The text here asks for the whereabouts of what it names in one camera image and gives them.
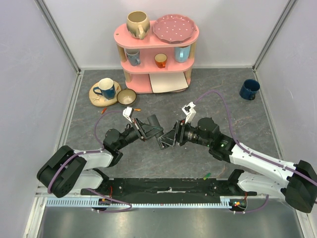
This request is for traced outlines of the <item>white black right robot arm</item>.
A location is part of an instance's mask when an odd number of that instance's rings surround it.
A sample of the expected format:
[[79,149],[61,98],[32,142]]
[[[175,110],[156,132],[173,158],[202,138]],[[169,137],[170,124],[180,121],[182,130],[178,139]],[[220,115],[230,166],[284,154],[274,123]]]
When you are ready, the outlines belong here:
[[200,119],[196,127],[178,120],[173,129],[158,140],[167,146],[182,146],[187,142],[203,145],[215,159],[258,173],[232,173],[234,178],[226,186],[232,195],[242,191],[272,195],[284,198],[291,207],[304,213],[310,213],[317,200],[317,174],[310,163],[287,162],[254,151],[221,133],[211,118]]

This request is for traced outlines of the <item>black remote control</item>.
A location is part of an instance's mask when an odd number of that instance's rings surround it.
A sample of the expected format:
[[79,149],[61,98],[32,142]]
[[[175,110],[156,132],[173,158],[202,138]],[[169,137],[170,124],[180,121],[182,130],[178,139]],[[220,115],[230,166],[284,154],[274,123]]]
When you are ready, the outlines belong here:
[[162,142],[159,140],[159,137],[162,136],[162,135],[164,134],[164,132],[163,132],[163,127],[160,125],[157,116],[156,116],[156,115],[151,115],[151,116],[147,117],[147,120],[148,120],[148,122],[149,122],[150,125],[156,126],[156,127],[160,127],[160,128],[161,128],[160,132],[158,132],[158,133],[155,135],[155,138],[156,138],[156,140],[157,140],[157,142],[158,142],[158,145],[159,145],[160,149],[161,149],[161,150],[164,150],[164,149],[168,148],[169,145],[166,145],[166,144],[162,143]]

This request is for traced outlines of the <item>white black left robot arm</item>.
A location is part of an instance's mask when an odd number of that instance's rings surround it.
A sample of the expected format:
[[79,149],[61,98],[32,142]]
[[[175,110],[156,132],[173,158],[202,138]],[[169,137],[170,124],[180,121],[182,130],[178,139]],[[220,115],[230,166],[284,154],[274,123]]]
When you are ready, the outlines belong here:
[[133,119],[123,132],[110,129],[105,134],[101,149],[91,151],[73,150],[61,146],[39,169],[37,179],[57,198],[66,196],[71,190],[91,188],[96,194],[107,193],[109,184],[96,168],[115,166],[123,156],[120,149],[140,139],[146,141],[163,135],[157,116],[147,118],[148,123]]

